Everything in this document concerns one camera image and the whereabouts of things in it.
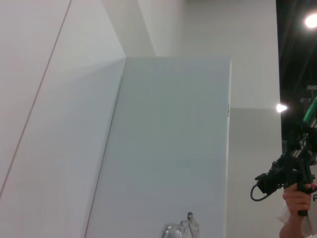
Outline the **person bare hand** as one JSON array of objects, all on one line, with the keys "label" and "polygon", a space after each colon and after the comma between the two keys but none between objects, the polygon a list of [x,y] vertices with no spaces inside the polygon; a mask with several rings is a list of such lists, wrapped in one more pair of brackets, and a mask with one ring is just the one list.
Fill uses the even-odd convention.
[{"label": "person bare hand", "polygon": [[296,183],[285,188],[282,197],[292,217],[300,217],[299,211],[309,211],[311,208],[311,195],[299,191]]}]

